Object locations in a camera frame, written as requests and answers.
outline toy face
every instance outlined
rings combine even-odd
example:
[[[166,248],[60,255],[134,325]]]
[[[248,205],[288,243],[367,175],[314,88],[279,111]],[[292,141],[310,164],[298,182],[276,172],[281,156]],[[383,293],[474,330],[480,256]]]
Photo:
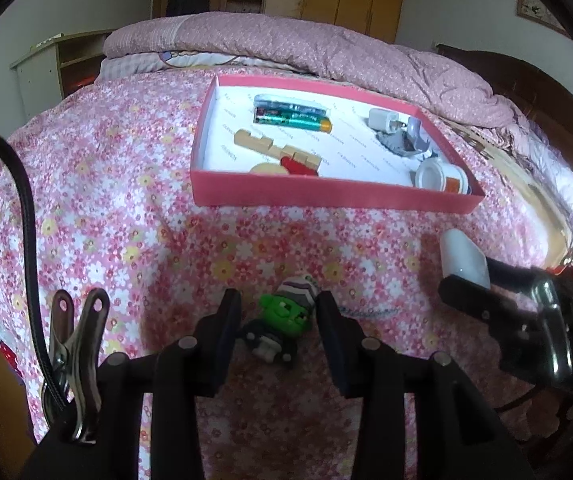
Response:
[[[266,323],[286,336],[298,337],[311,326],[307,309],[288,298],[264,294],[260,305]]]

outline floral bedsheet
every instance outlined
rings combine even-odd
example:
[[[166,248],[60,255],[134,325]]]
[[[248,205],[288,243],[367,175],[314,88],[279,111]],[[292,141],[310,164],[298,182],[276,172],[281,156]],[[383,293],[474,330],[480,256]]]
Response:
[[[68,290],[79,314],[102,286],[111,312],[102,357],[155,352],[192,333],[229,286],[244,317],[261,294],[306,270],[365,333],[427,357],[449,352],[491,405],[528,385],[500,372],[486,327],[441,304],[439,235],[457,227],[494,258],[540,264],[546,239],[529,207],[500,174],[436,116],[486,192],[469,215],[297,207],[204,208],[193,203],[189,156],[199,110],[217,73],[257,68],[170,70],[86,87],[10,139],[31,180],[38,225],[39,289],[48,334],[50,298]],[[36,436],[47,430],[42,377],[30,341],[20,204],[0,164],[0,327],[17,357]],[[316,329],[292,371],[263,364],[239,342],[227,384],[198,400],[207,478],[340,479],[351,472],[360,403],[331,383]],[[506,423],[528,436],[524,410]],[[412,405],[407,427],[413,427]],[[140,476],[150,474],[150,401],[140,434]],[[407,473],[415,472],[409,437]]]

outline toy figurine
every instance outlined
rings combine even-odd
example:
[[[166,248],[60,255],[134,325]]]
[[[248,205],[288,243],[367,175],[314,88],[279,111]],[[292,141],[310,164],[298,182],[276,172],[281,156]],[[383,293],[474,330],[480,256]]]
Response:
[[[291,368],[297,354],[295,340],[311,328],[315,298],[320,290],[309,276],[284,280],[275,294],[260,298],[262,318],[240,330],[253,355],[269,364],[280,362]]]

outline pink floral fabric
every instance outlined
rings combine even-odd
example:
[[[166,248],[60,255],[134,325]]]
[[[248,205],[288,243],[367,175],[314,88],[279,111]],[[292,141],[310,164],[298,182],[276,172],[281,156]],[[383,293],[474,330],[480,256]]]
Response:
[[[261,294],[305,270],[365,333],[414,356],[449,352],[492,406],[524,393],[528,385],[498,370],[499,350],[484,325],[439,301],[438,240],[457,227],[489,256],[525,266],[544,260],[546,243],[518,193],[436,116],[427,113],[485,190],[469,215],[193,203],[189,156],[209,83],[218,73],[267,72],[170,70],[96,84],[11,137],[35,195],[46,334],[57,289],[71,293],[79,315],[88,291],[102,286],[112,304],[101,359],[115,351],[141,356],[192,333],[227,287],[242,291],[249,320],[258,315]],[[6,344],[17,355],[41,438],[47,426],[26,315],[22,243],[20,204],[0,164],[0,325],[13,334]],[[303,337],[300,352],[295,369],[285,371],[236,345],[220,394],[198,400],[207,478],[350,476],[360,403],[342,399],[332,385],[316,329]],[[141,478],[150,474],[150,408],[148,399]],[[507,423],[528,436],[524,412],[515,411]]]
[[[259,57],[327,79],[398,97],[441,117],[496,130],[528,156],[529,122],[512,101],[459,63],[432,52],[388,44],[347,28],[265,14],[204,12],[158,18],[116,30],[109,58],[195,50]]]

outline framed picture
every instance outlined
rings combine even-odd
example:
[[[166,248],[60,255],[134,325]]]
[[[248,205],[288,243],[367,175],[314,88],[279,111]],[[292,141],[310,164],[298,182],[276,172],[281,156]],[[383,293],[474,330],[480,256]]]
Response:
[[[560,22],[540,0],[518,0],[516,12],[521,18],[552,28],[554,31],[564,34],[567,38],[569,37],[564,27],[560,25]]]

